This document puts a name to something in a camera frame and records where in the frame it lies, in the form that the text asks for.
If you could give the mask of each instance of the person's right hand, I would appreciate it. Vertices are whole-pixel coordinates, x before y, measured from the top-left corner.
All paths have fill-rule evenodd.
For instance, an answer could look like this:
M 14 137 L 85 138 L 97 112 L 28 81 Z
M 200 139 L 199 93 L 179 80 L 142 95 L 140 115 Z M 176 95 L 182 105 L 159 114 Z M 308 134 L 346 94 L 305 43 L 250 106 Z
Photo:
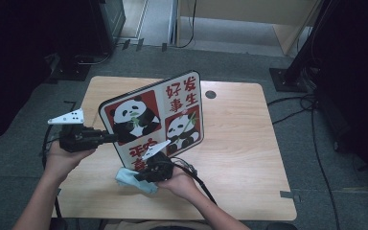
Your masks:
M 172 178 L 157 183 L 157 186 L 172 191 L 176 196 L 188 199 L 195 193 L 200 193 L 192 177 L 178 167 L 174 167 Z

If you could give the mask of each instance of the black equipment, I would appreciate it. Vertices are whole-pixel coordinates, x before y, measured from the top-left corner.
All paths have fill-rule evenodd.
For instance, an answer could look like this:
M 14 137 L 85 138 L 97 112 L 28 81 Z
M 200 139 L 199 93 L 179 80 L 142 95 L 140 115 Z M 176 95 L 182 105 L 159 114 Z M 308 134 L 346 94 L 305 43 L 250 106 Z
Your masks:
M 117 134 L 109 134 L 106 130 L 86 127 L 83 124 L 62 125 L 59 133 L 59 145 L 69 152 L 92 150 L 103 143 L 117 141 Z

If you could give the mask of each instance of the gray floor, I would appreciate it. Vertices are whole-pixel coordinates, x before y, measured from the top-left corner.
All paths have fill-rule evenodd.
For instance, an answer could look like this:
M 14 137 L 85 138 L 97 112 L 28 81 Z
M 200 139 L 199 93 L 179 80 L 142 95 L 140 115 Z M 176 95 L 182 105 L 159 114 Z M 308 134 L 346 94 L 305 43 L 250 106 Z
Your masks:
M 172 10 L 171 0 L 149 1 L 137 39 L 143 38 L 144 44 L 151 46 L 169 43 Z M 190 40 L 191 24 L 192 18 L 181 17 L 180 46 Z M 297 55 L 310 30 L 306 28 L 285 55 L 271 24 L 197 18 L 194 28 L 194 39 L 186 49 L 292 58 Z
M 136 47 L 131 45 L 125 50 L 118 47 L 110 59 L 92 66 L 86 81 L 60 80 L 57 84 L 39 85 L 8 131 L 0 137 L 0 229 L 12 227 L 42 174 L 39 152 L 47 120 L 70 109 L 71 105 L 64 101 L 76 102 L 77 107 L 80 106 L 94 76 L 164 79 L 194 69 L 205 81 L 259 83 L 266 100 L 271 102 L 305 95 L 277 92 L 273 86 L 268 69 L 287 68 L 291 63 L 291 57 L 274 54 L 172 47 L 162 52 L 156 46 L 145 46 L 136 52 Z M 278 103 L 269 108 L 272 121 L 298 110 L 298 101 Z M 368 171 L 357 171 L 364 163 L 354 154 L 334 152 L 333 135 L 321 111 L 315 110 L 313 116 L 319 159 L 332 189 L 340 229 L 368 229 Z M 337 229 L 329 191 L 314 151 L 311 113 L 291 117 L 275 125 L 274 129 L 295 196 L 297 219 L 291 223 L 298 229 Z M 76 229 L 74 220 L 68 220 L 69 229 Z M 98 219 L 81 219 L 80 226 L 81 229 L 96 229 L 99 222 Z M 259 230 L 269 224 L 268 221 L 245 223 Z

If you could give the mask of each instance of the panda cartoon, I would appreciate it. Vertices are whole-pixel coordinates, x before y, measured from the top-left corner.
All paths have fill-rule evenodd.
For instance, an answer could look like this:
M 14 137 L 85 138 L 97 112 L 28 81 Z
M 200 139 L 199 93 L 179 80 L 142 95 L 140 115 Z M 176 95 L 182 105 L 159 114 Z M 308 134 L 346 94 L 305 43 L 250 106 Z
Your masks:
M 199 138 L 195 124 L 194 113 L 179 116 L 171 121 L 167 130 L 167 137 L 171 140 L 168 145 L 169 153 L 185 149 Z
M 137 96 L 121 103 L 110 111 L 113 117 L 113 132 L 118 134 L 118 142 L 128 143 L 138 137 L 148 135 L 160 125 L 160 118 Z

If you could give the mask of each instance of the black device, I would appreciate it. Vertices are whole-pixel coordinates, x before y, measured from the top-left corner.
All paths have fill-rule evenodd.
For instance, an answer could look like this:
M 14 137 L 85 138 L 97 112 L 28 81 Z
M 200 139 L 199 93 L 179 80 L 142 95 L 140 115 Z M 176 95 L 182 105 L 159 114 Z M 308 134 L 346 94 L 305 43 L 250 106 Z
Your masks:
M 181 158 L 178 157 L 174 158 L 179 159 L 181 163 L 183 163 L 185 166 L 181 166 L 179 164 L 174 163 L 170 157 L 168 157 L 162 151 L 158 151 L 153 156 L 147 159 L 146 161 L 147 166 L 143 170 L 139 171 L 139 173 L 135 174 L 134 177 L 138 181 L 143 180 L 146 180 L 148 182 L 164 181 L 171 179 L 173 176 L 174 167 L 178 167 L 181 170 L 183 170 L 186 174 L 188 174 L 190 177 L 192 177 L 196 182 L 198 182 L 199 186 L 202 188 L 205 194 L 211 199 L 211 201 L 217 204 L 214 198 L 212 197 L 211 193 L 205 186 L 204 182 L 197 176 L 196 169 L 193 167 L 193 165 L 190 165 Z
M 59 56 L 51 79 L 84 81 L 89 63 L 101 62 L 114 51 L 126 22 L 123 1 L 55 0 L 45 4 L 42 24 Z
M 61 132 L 58 137 L 59 145 L 69 152 L 92 150 L 103 143 L 118 141 L 117 134 L 109 134 L 106 130 L 84 126 L 83 121 L 83 111 L 80 108 L 50 119 L 47 123 L 49 125 L 61 125 Z M 50 132 L 50 128 L 46 132 L 44 145 L 47 143 L 48 132 Z
M 368 0 L 324 0 L 283 82 L 296 83 L 311 68 L 318 70 L 311 76 L 314 93 L 335 150 L 353 152 L 368 165 Z
M 147 167 L 134 177 L 138 181 L 158 182 L 172 178 L 174 163 L 162 151 L 157 152 L 146 162 Z
M 62 125 L 59 133 L 59 146 L 69 152 L 92 150 L 104 143 L 118 141 L 117 134 L 109 134 L 106 130 L 94 129 L 82 124 Z

